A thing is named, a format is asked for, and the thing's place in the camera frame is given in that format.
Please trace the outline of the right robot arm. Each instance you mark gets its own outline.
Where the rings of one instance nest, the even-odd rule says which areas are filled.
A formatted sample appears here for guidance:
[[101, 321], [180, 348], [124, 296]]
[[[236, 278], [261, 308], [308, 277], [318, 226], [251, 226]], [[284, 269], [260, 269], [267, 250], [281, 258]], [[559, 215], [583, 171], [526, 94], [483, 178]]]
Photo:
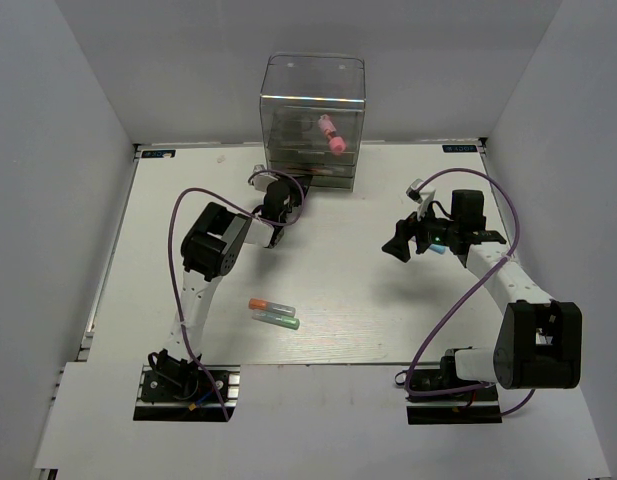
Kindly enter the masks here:
[[465, 397], [479, 387], [572, 389], [581, 377], [582, 312], [542, 290], [506, 250], [504, 237], [486, 227], [484, 195], [455, 190], [449, 212], [434, 212], [434, 193], [418, 199], [418, 209], [397, 222], [383, 252], [402, 262], [444, 246], [477, 277], [503, 318], [491, 347], [446, 351], [430, 380], [408, 371], [404, 380], [414, 397]]

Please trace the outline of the clear acrylic drawer organizer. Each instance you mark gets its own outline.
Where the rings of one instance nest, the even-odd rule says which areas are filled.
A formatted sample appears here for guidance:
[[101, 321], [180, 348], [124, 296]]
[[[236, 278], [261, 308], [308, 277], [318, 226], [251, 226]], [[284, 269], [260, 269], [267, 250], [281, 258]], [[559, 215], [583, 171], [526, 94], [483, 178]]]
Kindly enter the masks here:
[[[343, 54], [276, 53], [269, 57], [259, 95], [267, 167], [291, 175], [329, 169], [312, 177], [317, 188], [354, 188], [366, 111], [365, 63]], [[331, 117], [346, 141], [333, 155], [318, 126]]]

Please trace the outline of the pink capped marker bottle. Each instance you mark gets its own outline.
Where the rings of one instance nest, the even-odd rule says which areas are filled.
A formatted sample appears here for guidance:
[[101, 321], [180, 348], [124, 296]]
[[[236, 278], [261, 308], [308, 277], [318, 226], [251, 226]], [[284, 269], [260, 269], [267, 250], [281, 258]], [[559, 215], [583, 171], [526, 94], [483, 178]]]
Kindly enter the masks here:
[[330, 152], [335, 156], [342, 155], [346, 150], [347, 144], [336, 130], [331, 117], [327, 114], [321, 115], [318, 119], [318, 126], [326, 137]]

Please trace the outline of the light blue highlighter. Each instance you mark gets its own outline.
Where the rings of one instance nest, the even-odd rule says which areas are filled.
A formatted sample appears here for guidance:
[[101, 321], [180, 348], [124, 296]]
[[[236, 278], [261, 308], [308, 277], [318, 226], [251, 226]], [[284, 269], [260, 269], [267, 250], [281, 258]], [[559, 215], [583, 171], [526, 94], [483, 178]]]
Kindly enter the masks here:
[[446, 252], [446, 247], [442, 245], [431, 244], [429, 246], [429, 250], [437, 254], [443, 255]]

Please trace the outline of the orange capped highlighter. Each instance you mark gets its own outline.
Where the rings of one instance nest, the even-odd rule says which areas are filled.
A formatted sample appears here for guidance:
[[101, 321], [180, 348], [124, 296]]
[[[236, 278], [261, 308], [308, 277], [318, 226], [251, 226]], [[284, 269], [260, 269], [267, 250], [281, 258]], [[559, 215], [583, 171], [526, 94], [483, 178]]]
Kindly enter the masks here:
[[256, 298], [249, 300], [248, 307], [252, 310], [263, 310], [290, 317], [294, 317], [296, 314], [294, 307]]

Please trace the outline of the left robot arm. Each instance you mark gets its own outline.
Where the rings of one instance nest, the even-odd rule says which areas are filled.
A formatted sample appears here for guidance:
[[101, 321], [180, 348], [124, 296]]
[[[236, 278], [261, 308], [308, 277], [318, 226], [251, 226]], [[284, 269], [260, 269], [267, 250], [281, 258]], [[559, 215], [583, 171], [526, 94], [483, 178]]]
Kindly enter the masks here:
[[[284, 229], [299, 220], [312, 184], [310, 175], [289, 175], [265, 169], [248, 183], [264, 193], [262, 203], [248, 211], [201, 187], [182, 191], [173, 206], [168, 230], [168, 268], [176, 314], [164, 347], [148, 355], [151, 369], [165, 376], [165, 387], [176, 398], [187, 399], [199, 387], [201, 343], [213, 296], [234, 268], [246, 244], [271, 249]], [[177, 284], [173, 253], [174, 227], [186, 195], [202, 193], [208, 203], [184, 236], [180, 255], [182, 284]]]

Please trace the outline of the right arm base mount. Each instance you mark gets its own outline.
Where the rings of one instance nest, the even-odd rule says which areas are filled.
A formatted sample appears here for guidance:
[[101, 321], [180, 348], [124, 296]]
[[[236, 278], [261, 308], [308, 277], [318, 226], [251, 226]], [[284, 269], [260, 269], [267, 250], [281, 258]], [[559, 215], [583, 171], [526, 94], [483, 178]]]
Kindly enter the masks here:
[[502, 414], [494, 385], [457, 376], [455, 350], [447, 350], [438, 365], [417, 366], [407, 377], [395, 376], [406, 389], [406, 416], [411, 426], [500, 424]]

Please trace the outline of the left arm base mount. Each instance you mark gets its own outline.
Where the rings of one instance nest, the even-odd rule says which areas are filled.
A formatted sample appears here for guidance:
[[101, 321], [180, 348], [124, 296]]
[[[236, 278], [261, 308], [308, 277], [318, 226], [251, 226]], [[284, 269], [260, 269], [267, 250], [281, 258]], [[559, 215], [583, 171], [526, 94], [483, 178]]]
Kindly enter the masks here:
[[240, 388], [239, 366], [209, 366], [215, 387], [201, 371], [178, 387], [144, 365], [133, 420], [144, 422], [224, 423], [232, 417]]

